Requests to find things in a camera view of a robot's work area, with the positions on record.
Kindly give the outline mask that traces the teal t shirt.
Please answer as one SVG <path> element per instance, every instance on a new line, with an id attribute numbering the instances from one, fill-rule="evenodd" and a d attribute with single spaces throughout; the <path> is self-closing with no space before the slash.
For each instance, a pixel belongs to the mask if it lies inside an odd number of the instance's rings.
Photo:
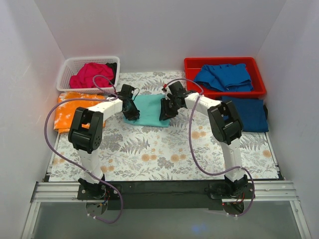
<path id="1" fill-rule="evenodd" d="M 128 120 L 124 122 L 139 126 L 169 127 L 170 120 L 160 120 L 161 99 L 164 95 L 139 95 L 134 100 L 137 109 L 140 111 L 140 117 L 137 120 Z"/>

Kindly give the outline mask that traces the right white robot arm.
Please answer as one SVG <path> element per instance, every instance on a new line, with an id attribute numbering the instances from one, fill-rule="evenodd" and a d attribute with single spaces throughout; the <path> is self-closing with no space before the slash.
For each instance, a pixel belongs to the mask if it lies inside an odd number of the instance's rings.
<path id="1" fill-rule="evenodd" d="M 160 100 L 160 121 L 172 119 L 178 115 L 178 110 L 191 110 L 188 126 L 188 141 L 193 161 L 197 168 L 209 176 L 224 176 L 224 182 L 217 189 L 220 195 L 239 196 L 248 185 L 247 173 L 242 168 L 240 153 L 240 138 L 243 123 L 232 101 L 213 100 L 203 95 L 203 90 L 197 93 L 183 87 L 180 79 L 172 80 L 162 88 L 165 97 Z M 195 112 L 208 117 L 212 134 L 222 148 L 225 171 L 219 173 L 206 172 L 197 162 L 191 141 L 192 118 Z"/>

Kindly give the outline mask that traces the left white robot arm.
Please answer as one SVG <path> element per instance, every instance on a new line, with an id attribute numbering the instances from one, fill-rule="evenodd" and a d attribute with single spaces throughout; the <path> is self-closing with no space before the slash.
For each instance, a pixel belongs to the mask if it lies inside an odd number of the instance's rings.
<path id="1" fill-rule="evenodd" d="M 84 176 L 78 181 L 85 192 L 93 198 L 100 199 L 106 194 L 106 186 L 100 180 L 105 175 L 100 168 L 98 148 L 102 142 L 104 122 L 109 117 L 123 113 L 129 121 L 137 120 L 140 111 L 134 103 L 135 88 L 124 84 L 117 93 L 117 98 L 109 98 L 89 108 L 78 107 L 71 123 L 68 140 L 76 149 L 81 166 L 85 168 Z"/>

